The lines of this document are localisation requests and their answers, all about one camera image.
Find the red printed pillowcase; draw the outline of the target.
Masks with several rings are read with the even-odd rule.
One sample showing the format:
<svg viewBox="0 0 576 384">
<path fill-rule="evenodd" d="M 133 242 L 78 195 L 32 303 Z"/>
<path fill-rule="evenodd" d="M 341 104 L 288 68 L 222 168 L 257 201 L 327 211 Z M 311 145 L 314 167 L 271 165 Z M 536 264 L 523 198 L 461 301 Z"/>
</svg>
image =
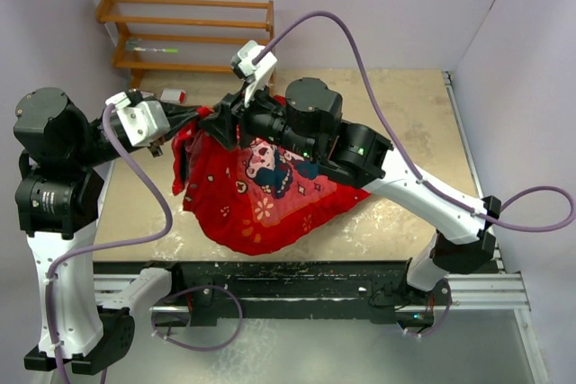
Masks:
<svg viewBox="0 0 576 384">
<path fill-rule="evenodd" d="M 173 138 L 172 192 L 213 242 L 244 255 L 294 244 L 368 192 L 339 185 L 310 161 L 261 138 L 227 151 L 188 122 Z"/>
</svg>

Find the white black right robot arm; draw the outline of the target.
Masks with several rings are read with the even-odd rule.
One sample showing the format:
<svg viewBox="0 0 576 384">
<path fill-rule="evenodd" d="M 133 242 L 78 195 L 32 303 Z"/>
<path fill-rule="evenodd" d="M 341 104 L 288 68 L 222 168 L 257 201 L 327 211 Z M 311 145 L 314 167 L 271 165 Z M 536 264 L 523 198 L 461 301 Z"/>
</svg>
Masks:
<svg viewBox="0 0 576 384">
<path fill-rule="evenodd" d="M 432 240 L 409 260 L 400 282 L 410 304 L 422 303 L 449 273 L 470 274 L 485 265 L 496 244 L 486 218 L 499 216 L 500 200 L 474 198 L 436 177 L 430 179 L 432 192 L 397 146 L 363 124 L 343 120 L 342 102 L 323 81 L 305 77 L 288 85 L 284 103 L 267 89 L 256 91 L 250 103 L 241 92 L 227 94 L 199 125 L 228 151 L 249 148 L 252 174 L 276 160 L 256 143 L 261 139 L 294 157 L 298 168 L 393 201 L 432 225 Z"/>
</svg>

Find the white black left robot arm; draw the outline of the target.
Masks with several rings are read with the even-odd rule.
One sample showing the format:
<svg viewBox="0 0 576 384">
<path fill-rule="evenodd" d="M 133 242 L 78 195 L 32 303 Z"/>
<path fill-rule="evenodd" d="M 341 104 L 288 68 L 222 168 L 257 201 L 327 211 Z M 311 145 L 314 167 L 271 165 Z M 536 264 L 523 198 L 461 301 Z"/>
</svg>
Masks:
<svg viewBox="0 0 576 384">
<path fill-rule="evenodd" d="M 44 87 L 18 102 L 13 133 L 22 144 L 15 193 L 21 230 L 32 251 L 40 290 L 40 341 L 25 356 L 32 371 L 104 375 L 131 347 L 136 306 L 98 305 L 93 254 L 104 179 L 96 167 L 131 161 L 199 118 L 181 107 L 129 90 L 108 99 L 90 121 L 67 94 Z"/>
</svg>

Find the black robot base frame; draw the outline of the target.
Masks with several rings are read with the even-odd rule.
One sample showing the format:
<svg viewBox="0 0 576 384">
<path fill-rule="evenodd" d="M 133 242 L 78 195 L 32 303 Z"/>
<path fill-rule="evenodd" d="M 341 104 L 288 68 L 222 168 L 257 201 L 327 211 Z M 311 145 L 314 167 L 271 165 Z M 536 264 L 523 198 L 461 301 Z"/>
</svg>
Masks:
<svg viewBox="0 0 576 384">
<path fill-rule="evenodd" d="M 191 326 L 214 326 L 221 318 L 360 319 L 373 324 L 430 327 L 450 305 L 447 281 L 429 293 L 405 283 L 403 261 L 335 262 L 100 262 L 97 289 L 149 267 L 171 274 L 171 299 L 159 299 L 156 313 L 186 317 Z"/>
</svg>

